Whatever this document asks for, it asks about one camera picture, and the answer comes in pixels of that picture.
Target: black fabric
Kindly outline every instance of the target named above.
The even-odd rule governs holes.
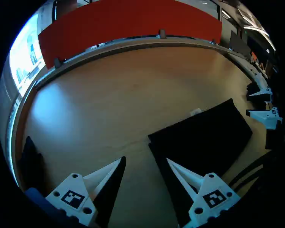
[[[125,167],[126,157],[123,156],[115,171],[93,201],[98,211],[95,222],[101,228],[108,226]]]
[[[253,107],[257,110],[266,110],[266,103],[265,100],[268,100],[267,95],[265,97],[263,96],[253,96],[250,97],[249,95],[259,92],[260,89],[258,87],[258,84],[256,82],[252,82],[249,85],[247,85],[247,94],[246,99],[247,101],[250,101],[253,105]]]
[[[260,165],[267,165],[271,163],[277,157],[277,152],[271,150],[264,154],[263,156],[256,159],[250,165],[248,165],[245,169],[243,169],[235,178],[232,179],[229,183],[229,187],[232,187],[236,182],[238,182],[242,177],[244,177],[247,173],[252,171],[253,169],[259,167]]]
[[[193,200],[173,173],[167,159],[155,150],[152,143],[149,144],[149,147],[169,191],[177,221],[180,227],[183,227],[190,222],[189,209],[193,204]]]
[[[37,152],[30,136],[25,140],[23,153],[18,164],[26,188],[36,188],[43,196],[46,196],[43,156]]]
[[[229,99],[149,135],[153,150],[204,176],[222,176],[243,151],[250,127]]]

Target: black object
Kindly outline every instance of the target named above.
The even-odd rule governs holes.
[[[177,221],[180,227],[183,227],[190,222],[189,209],[193,204],[193,200],[173,173],[166,157],[155,150],[152,143],[149,144],[149,147],[169,191]]]
[[[18,164],[26,188],[36,188],[43,196],[46,196],[43,156],[37,152],[30,136],[27,136],[25,140]]]
[[[204,176],[222,176],[245,148],[250,127],[229,99],[216,107],[149,135],[158,153]]]
[[[229,183],[229,187],[232,187],[236,182],[238,182],[242,177],[244,177],[247,173],[249,173],[253,169],[263,165],[262,168],[260,168],[255,173],[253,173],[245,180],[243,180],[241,183],[239,183],[239,185],[234,190],[235,192],[238,192],[238,190],[240,190],[245,184],[249,183],[250,181],[264,174],[266,169],[271,168],[272,164],[275,163],[277,156],[278,156],[277,151],[271,150],[266,154],[264,154],[263,156],[261,156],[260,158],[256,159],[249,166],[243,169],[235,178],[232,179],[232,181]]]
[[[47,216],[55,223],[55,227],[78,227],[84,228],[85,225],[77,222],[76,220],[69,218],[65,212],[58,210],[44,196],[35,188],[29,188],[24,193],[36,207],[39,207]]]
[[[101,228],[106,228],[108,226],[125,168],[126,157],[123,156],[115,171],[93,201],[93,204],[98,211],[95,221]]]
[[[247,101],[252,102],[252,105],[257,110],[266,110],[266,103],[264,101],[269,100],[270,101],[270,95],[264,94],[262,96],[253,96],[250,97],[249,95],[259,92],[260,89],[256,82],[252,82],[249,85],[247,85],[247,94],[246,99]]]
[[[93,201],[93,204],[98,211],[95,222],[101,228],[106,228],[108,226],[110,216],[114,207],[115,199],[119,190],[119,186],[122,181],[122,176],[125,171],[125,167],[126,167],[126,157],[124,156],[121,158],[118,166],[112,173],[111,177],[109,178],[109,180],[106,182],[106,184],[103,186],[103,188],[100,190],[97,197]],[[66,216],[66,214],[63,213],[63,211],[60,211],[57,208],[55,208],[49,201],[47,201],[40,194],[40,192],[37,189],[29,188],[27,191],[25,191],[25,195],[29,197],[39,208],[41,208],[57,224],[64,227],[86,227],[81,223],[79,223],[78,220],[74,220],[72,219],[72,217]]]
[[[245,56],[246,58],[250,58],[250,52],[251,49],[248,47],[248,45],[235,34],[235,32],[231,31],[230,36],[230,42],[229,42],[229,48],[231,48],[233,51],[238,52]]]

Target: wall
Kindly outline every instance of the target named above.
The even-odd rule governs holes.
[[[56,20],[58,20],[63,15],[77,9],[77,0],[58,1],[56,7]]]
[[[222,18],[222,36],[221,36],[221,42],[220,45],[229,48],[229,41],[231,36],[231,31],[233,31],[235,34],[237,34],[237,28],[231,24],[228,20],[226,20],[224,17]]]
[[[219,43],[222,23],[202,10],[174,0],[101,0],[55,21],[39,34],[39,43],[50,68],[55,58],[69,59],[86,48],[111,40],[157,35],[160,29],[165,29],[167,35]]]
[[[39,35],[46,27],[52,24],[52,9],[54,0],[48,0],[38,10],[37,34]]]
[[[39,34],[47,26],[52,23],[52,7],[54,0],[47,1],[38,10],[37,20],[37,33]],[[19,92],[11,74],[10,70],[10,56],[8,55],[2,70],[0,79],[0,142],[3,149],[5,158],[7,158],[6,144],[7,144],[7,127],[10,121],[10,115],[12,108],[15,104]],[[48,72],[48,69],[44,67],[40,70],[34,80],[38,80],[44,74]]]
[[[10,70],[10,56],[7,56],[0,79],[0,141],[6,157],[6,130],[12,106],[19,95]]]
[[[176,0],[178,2],[186,3],[190,6],[196,7],[199,10],[202,10],[214,18],[218,19],[217,14],[217,5],[210,0]]]

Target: screw hole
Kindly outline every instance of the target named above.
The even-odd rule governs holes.
[[[70,219],[74,222],[79,222],[79,219],[76,216],[70,216]]]
[[[212,222],[214,219],[215,219],[215,217],[210,216],[210,217],[207,219],[207,222]]]
[[[67,213],[66,213],[66,211],[65,211],[65,210],[63,210],[63,209],[59,209],[59,211],[60,211],[62,214],[67,215]]]
[[[85,208],[83,209],[83,212],[84,212],[85,214],[91,214],[91,213],[92,213],[92,210],[91,210],[90,208],[88,208],[88,207],[85,207]]]
[[[57,192],[57,191],[55,191],[53,194],[54,194],[54,196],[56,196],[56,197],[60,196],[60,193]]]
[[[204,210],[202,209],[202,208],[200,208],[200,207],[198,207],[198,208],[196,208],[195,210],[194,210],[194,212],[195,212],[195,214],[201,214],[202,212],[203,212]]]
[[[220,215],[225,214],[227,211],[226,210],[221,210]]]

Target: black cloth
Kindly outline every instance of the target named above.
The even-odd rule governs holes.
[[[46,196],[43,156],[37,152],[30,136],[25,140],[23,153],[18,165],[26,189],[36,188],[43,196]]]
[[[250,127],[229,99],[207,111],[150,134],[155,151],[204,176],[222,176],[243,151]]]

